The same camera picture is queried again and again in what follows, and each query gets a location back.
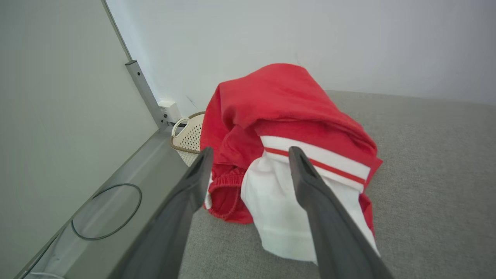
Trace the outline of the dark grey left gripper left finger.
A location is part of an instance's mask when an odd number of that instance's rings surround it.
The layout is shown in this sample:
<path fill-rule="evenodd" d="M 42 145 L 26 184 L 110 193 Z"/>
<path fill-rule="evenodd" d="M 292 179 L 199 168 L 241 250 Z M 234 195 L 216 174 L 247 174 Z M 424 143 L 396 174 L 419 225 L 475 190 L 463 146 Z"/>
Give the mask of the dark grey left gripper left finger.
<path fill-rule="evenodd" d="M 193 214 L 203 207 L 213 165 L 205 148 L 153 214 L 110 279 L 178 279 Z"/>

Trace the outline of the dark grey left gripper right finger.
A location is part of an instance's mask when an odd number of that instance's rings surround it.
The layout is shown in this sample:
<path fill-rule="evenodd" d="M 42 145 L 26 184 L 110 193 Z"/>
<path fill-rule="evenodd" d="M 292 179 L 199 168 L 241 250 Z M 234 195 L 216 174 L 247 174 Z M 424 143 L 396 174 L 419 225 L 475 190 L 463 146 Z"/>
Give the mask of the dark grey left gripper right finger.
<path fill-rule="evenodd" d="M 289 148 L 296 200 L 306 211 L 321 279 L 394 279 L 303 150 Z"/>

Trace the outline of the red Bulls basketball jersey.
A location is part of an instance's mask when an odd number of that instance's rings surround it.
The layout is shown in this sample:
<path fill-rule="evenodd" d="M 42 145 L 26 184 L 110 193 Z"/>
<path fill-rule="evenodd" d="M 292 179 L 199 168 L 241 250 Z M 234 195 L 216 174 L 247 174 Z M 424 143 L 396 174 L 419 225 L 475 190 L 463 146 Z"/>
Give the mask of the red Bulls basketball jersey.
<path fill-rule="evenodd" d="M 296 201 L 291 177 L 293 146 L 303 150 L 377 252 L 365 189 L 382 161 L 363 127 L 297 65 L 267 65 L 217 86 L 200 148 L 213 149 L 213 165 L 246 169 L 241 199 L 265 251 L 317 263 L 308 216 Z"/>

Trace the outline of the cream perforated laundry basket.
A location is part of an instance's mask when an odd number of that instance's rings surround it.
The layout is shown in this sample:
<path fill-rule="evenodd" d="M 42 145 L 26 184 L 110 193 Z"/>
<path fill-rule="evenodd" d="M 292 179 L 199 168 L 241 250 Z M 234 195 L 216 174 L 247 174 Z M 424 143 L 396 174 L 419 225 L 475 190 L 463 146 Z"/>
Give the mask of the cream perforated laundry basket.
<path fill-rule="evenodd" d="M 205 111 L 182 118 L 172 127 L 170 146 L 190 167 L 200 153 L 200 138 Z"/>

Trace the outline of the white wall socket box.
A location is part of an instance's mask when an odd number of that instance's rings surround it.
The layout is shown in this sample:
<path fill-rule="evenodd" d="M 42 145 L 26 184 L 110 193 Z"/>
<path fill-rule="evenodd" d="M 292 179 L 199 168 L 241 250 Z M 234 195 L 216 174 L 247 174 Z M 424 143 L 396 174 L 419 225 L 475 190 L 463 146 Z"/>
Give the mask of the white wall socket box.
<path fill-rule="evenodd" d="M 160 100 L 158 106 L 167 122 L 177 122 L 181 119 L 181 113 L 176 102 Z"/>

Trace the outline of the grey metal post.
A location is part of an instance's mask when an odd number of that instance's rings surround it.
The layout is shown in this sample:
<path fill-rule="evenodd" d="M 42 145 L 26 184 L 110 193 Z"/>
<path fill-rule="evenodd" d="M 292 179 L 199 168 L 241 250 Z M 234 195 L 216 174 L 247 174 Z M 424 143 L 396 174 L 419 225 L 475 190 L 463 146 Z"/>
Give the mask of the grey metal post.
<path fill-rule="evenodd" d="M 159 131 L 163 132 L 168 127 L 167 117 L 162 113 L 138 61 L 130 60 L 125 66 Z"/>

